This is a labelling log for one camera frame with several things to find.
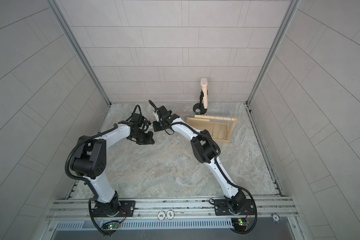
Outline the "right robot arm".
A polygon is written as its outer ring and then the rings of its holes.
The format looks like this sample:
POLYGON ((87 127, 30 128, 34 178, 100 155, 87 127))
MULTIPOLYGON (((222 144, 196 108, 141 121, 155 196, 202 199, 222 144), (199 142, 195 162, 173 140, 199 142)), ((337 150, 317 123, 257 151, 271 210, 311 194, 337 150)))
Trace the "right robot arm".
POLYGON ((232 182, 232 179, 222 166, 219 159, 221 149, 212 139, 210 133, 207 130, 200 131, 191 127, 178 115, 167 110, 165 106, 158 108, 151 100, 149 100, 149 103, 154 108, 156 118, 156 121, 153 122, 154 130, 159 132, 170 129, 188 139, 195 158, 210 169, 221 186, 228 209, 234 215, 243 212, 244 204, 247 201, 244 190, 232 182))

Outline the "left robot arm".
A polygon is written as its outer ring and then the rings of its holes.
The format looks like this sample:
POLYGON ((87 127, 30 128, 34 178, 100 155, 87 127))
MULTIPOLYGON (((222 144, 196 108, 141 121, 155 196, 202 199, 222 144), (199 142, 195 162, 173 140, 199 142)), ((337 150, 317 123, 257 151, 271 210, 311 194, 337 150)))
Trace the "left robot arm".
POLYGON ((67 158, 66 174, 83 181, 94 194, 89 205, 94 202, 95 209, 90 213, 113 217, 121 211, 118 193, 111 187, 105 173, 107 149, 122 139, 138 145, 153 145, 153 132, 148 130, 150 125, 142 114, 132 113, 127 120, 114 124, 109 130, 78 139, 67 158))

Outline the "wooden jewelry display stand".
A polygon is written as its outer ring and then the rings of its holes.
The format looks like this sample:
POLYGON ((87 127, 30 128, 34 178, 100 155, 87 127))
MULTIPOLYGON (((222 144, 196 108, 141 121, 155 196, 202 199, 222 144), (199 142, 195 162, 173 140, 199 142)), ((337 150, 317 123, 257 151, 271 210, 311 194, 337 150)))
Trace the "wooden jewelry display stand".
POLYGON ((186 123, 197 130, 207 130, 219 144, 229 144, 237 121, 237 118, 195 115, 187 117, 186 123))

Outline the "left green circuit board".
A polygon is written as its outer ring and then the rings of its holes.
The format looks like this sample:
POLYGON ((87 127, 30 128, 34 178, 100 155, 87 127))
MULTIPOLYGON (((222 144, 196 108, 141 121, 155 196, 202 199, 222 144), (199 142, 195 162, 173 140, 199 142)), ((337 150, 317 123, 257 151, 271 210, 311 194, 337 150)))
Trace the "left green circuit board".
POLYGON ((102 230, 105 231, 116 231, 120 226, 122 222, 120 221, 110 221, 106 222, 102 225, 102 230))

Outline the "green circuit board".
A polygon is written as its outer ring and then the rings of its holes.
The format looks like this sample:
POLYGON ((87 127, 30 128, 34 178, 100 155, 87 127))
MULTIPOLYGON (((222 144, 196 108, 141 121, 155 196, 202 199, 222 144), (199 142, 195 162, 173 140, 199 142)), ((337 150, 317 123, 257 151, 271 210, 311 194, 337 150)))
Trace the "green circuit board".
POLYGON ((236 232, 245 232, 247 230, 247 227, 250 225, 250 221, 248 221, 247 219, 232 218, 231 222, 233 230, 236 232))
POLYGON ((105 231, 116 231, 120 226, 122 222, 120 221, 110 221, 106 222, 102 225, 102 230, 105 231))

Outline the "ventilation grille strip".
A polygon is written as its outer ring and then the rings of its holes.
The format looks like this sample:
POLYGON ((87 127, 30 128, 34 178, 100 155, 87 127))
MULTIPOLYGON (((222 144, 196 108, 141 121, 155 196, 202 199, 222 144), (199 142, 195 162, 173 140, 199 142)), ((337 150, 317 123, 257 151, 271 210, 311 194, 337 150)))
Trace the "ventilation grille strip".
MULTIPOLYGON (((159 221, 157 219, 125 220, 118 230, 166 230, 166 229, 232 229, 232 221, 226 218, 210 219, 173 219, 159 221)), ((59 221, 58 231, 95 230, 92 221, 59 221)))

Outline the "right green circuit board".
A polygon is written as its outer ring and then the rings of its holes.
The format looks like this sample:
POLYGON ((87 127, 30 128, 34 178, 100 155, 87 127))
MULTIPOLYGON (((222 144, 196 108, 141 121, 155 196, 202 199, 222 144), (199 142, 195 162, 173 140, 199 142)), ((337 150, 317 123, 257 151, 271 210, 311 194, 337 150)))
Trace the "right green circuit board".
POLYGON ((236 232, 245 232, 247 230, 247 227, 250 225, 250 221, 248 221, 247 219, 232 218, 231 222, 233 230, 236 232))

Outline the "aluminium corner profile left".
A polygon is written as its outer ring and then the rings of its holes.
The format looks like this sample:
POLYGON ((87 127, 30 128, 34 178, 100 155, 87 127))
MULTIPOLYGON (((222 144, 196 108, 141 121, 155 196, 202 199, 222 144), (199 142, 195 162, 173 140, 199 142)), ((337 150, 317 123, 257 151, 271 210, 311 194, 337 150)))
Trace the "aluminium corner profile left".
POLYGON ((68 25, 68 22, 66 21, 65 17, 63 16, 59 6, 57 5, 57 2, 54 0, 46 0, 46 4, 50 8, 52 15, 56 19, 57 23, 59 24, 60 28, 62 29, 63 33, 65 34, 69 44, 75 51, 78 59, 80 60, 81 64, 83 65, 84 69, 86 70, 87 74, 89 75, 90 79, 94 82, 95 86, 99 90, 100 94, 102 95, 103 99, 108 105, 108 108, 111 106, 111 102, 102 87, 99 79, 97 78, 93 68, 91 67, 87 57, 85 56, 82 48, 80 47, 77 39, 74 36, 73 31, 71 30, 70 26, 68 25))

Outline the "aluminium corner profile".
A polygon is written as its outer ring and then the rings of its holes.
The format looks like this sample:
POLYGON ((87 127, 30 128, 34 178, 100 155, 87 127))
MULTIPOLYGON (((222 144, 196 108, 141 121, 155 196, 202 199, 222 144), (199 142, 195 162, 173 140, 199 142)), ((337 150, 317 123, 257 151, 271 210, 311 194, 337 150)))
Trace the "aluminium corner profile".
POLYGON ((46 0, 46 4, 50 8, 52 15, 56 19, 57 23, 59 24, 60 28, 62 29, 63 33, 65 34, 69 44, 75 51, 78 59, 80 60, 81 64, 83 65, 84 69, 86 70, 87 74, 89 75, 90 79, 94 82, 95 86, 99 90, 100 94, 102 95, 103 99, 108 105, 108 108, 111 106, 111 102, 102 87, 99 79, 97 78, 93 68, 91 67, 87 57, 85 56, 82 48, 80 47, 77 39, 74 36, 73 31, 71 30, 70 26, 68 25, 68 22, 66 21, 65 17, 63 16, 59 6, 57 5, 57 2, 54 0, 46 0))
POLYGON ((264 78, 264 76, 265 76, 271 62, 272 62, 273 57, 275 56, 275 54, 277 52, 277 49, 278 49, 280 43, 282 42, 282 39, 283 39, 283 37, 284 37, 284 35, 285 35, 285 33, 286 33, 287 29, 288 29, 288 26, 289 26, 294 14, 295 14, 297 8, 298 8, 299 3, 300 3, 299 0, 292 0, 290 2, 290 4, 289 4, 288 8, 287 8, 286 14, 285 14, 285 16, 284 16, 284 18, 283 18, 283 20, 281 22, 281 25, 280 25, 280 27, 279 27, 279 29, 277 31, 277 34, 276 34, 276 36, 274 38, 274 41, 273 41, 273 43, 271 45, 271 48, 270 48, 270 50, 268 52, 268 55, 267 55, 267 57, 265 59, 265 62, 263 64, 263 66, 262 66, 262 68, 260 70, 260 73, 258 75, 258 78, 257 78, 257 80, 255 82, 254 88, 251 91, 251 94, 250 94, 249 99, 247 101, 248 106, 251 105, 251 103, 253 102, 253 100, 255 98, 255 95, 256 95, 259 87, 260 87, 260 84, 261 84, 261 82, 262 82, 262 80, 263 80, 263 78, 264 78))

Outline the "blue poker chip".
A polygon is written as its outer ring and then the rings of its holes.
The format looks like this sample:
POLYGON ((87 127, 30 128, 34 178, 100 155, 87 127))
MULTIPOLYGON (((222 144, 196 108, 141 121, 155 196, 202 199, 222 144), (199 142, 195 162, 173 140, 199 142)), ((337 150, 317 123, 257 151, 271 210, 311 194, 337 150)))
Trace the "blue poker chip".
POLYGON ((271 214, 271 218, 272 218, 273 222, 275 222, 275 223, 280 222, 280 216, 276 213, 271 214))

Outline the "aluminium corner profile right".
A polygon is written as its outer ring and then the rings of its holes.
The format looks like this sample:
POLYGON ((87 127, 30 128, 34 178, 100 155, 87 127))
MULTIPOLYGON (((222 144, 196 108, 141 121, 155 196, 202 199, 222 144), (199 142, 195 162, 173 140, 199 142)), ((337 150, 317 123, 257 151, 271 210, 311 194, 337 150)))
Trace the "aluminium corner profile right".
POLYGON ((297 8, 298 8, 299 3, 300 3, 299 0, 292 0, 290 2, 290 4, 289 4, 288 8, 287 8, 286 14, 285 14, 285 16, 284 16, 284 18, 283 18, 283 20, 281 22, 281 25, 280 25, 280 27, 279 27, 279 29, 277 31, 277 34, 276 34, 276 36, 274 38, 274 41, 273 41, 273 43, 271 45, 271 48, 270 48, 270 50, 268 52, 268 55, 267 55, 267 57, 265 59, 265 62, 263 64, 263 66, 262 66, 262 68, 260 70, 260 73, 258 75, 258 78, 257 78, 257 80, 255 82, 254 88, 251 91, 251 94, 250 94, 249 99, 247 101, 248 106, 251 105, 251 103, 253 102, 253 100, 255 98, 255 95, 256 95, 259 87, 260 87, 260 84, 261 84, 261 82, 262 82, 262 80, 263 80, 263 78, 264 78, 264 76, 265 76, 271 62, 272 62, 273 57, 275 56, 275 54, 277 52, 277 49, 278 49, 280 43, 282 42, 282 39, 283 39, 283 37, 284 37, 284 35, 285 35, 285 33, 286 33, 287 29, 288 29, 288 26, 289 26, 294 14, 295 14, 297 8))

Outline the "left poker chip on rail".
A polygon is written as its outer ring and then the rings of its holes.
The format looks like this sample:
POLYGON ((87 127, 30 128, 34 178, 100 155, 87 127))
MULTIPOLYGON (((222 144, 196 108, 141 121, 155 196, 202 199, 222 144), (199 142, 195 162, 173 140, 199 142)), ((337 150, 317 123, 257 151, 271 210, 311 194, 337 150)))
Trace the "left poker chip on rail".
POLYGON ((164 211, 159 211, 158 212, 158 220, 159 221, 163 221, 166 218, 166 212, 164 211))

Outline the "poker chip on rail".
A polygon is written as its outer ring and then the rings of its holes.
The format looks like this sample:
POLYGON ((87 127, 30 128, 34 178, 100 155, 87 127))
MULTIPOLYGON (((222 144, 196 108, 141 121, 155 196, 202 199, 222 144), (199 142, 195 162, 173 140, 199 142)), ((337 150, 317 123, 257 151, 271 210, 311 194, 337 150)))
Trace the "poker chip on rail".
POLYGON ((166 212, 164 211, 159 211, 158 212, 158 220, 159 221, 163 221, 166 218, 166 212))
POLYGON ((175 212, 173 210, 168 210, 166 216, 168 220, 172 220, 175 216, 175 212))

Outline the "right poker chip on rail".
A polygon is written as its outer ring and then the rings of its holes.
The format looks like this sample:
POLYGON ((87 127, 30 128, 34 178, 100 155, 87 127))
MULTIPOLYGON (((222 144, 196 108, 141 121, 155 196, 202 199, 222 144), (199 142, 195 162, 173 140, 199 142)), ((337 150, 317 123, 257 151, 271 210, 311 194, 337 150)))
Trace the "right poker chip on rail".
POLYGON ((175 216, 175 212, 173 210, 168 210, 166 216, 168 220, 172 220, 175 216))

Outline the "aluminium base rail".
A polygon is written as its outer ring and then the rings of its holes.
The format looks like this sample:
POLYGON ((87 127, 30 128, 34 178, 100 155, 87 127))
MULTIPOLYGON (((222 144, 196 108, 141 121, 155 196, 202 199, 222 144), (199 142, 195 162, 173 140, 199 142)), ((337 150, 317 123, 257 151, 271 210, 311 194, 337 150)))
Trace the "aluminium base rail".
MULTIPOLYGON (((282 217, 297 217, 298 211, 290 197, 255 196, 255 202, 247 200, 244 211, 234 215, 228 209, 227 202, 217 197, 192 198, 138 198, 120 199, 119 203, 127 212, 127 220, 158 219, 158 212, 173 210, 174 219, 249 217, 253 220, 268 218, 276 213, 282 217)), ((88 200, 57 200, 47 213, 47 220, 89 220, 88 200)))

